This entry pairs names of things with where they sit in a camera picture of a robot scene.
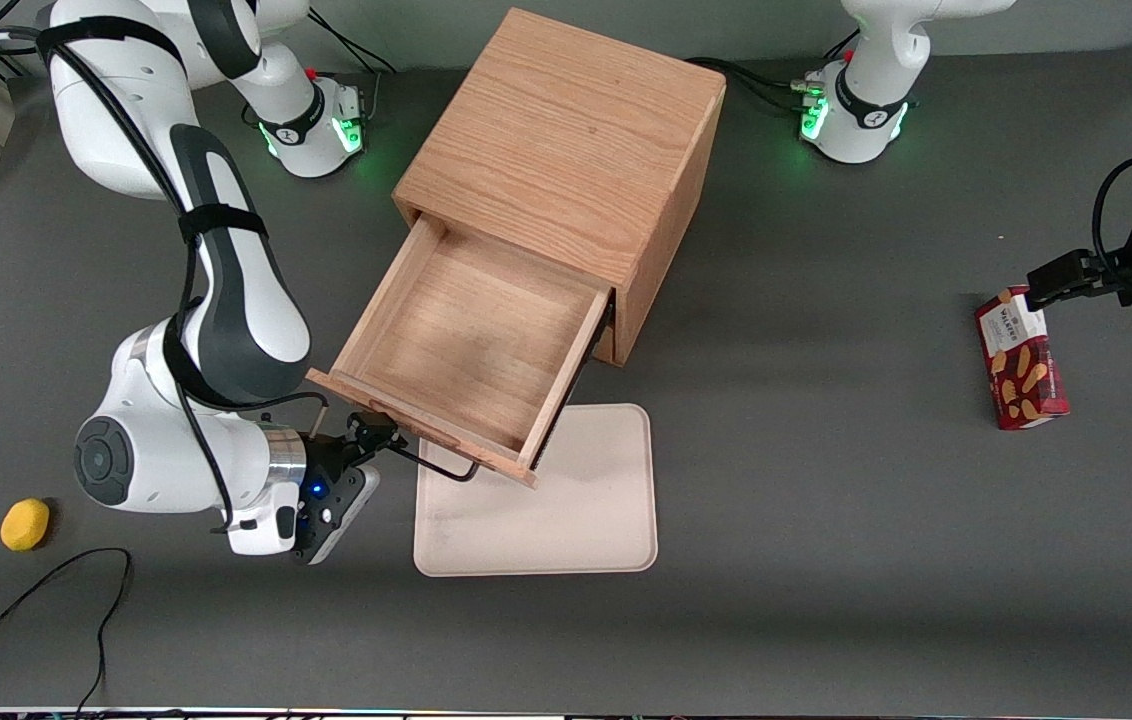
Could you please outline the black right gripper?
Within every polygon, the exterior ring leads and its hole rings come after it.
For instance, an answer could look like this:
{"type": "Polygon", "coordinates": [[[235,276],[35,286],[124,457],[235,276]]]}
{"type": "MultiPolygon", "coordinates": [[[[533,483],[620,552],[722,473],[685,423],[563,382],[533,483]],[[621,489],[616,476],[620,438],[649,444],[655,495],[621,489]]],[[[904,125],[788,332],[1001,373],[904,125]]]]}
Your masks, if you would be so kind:
{"type": "Polygon", "coordinates": [[[389,415],[365,411],[348,415],[348,437],[305,436],[305,496],[345,496],[368,488],[365,461],[384,452],[411,458],[409,442],[398,432],[389,415]]]}

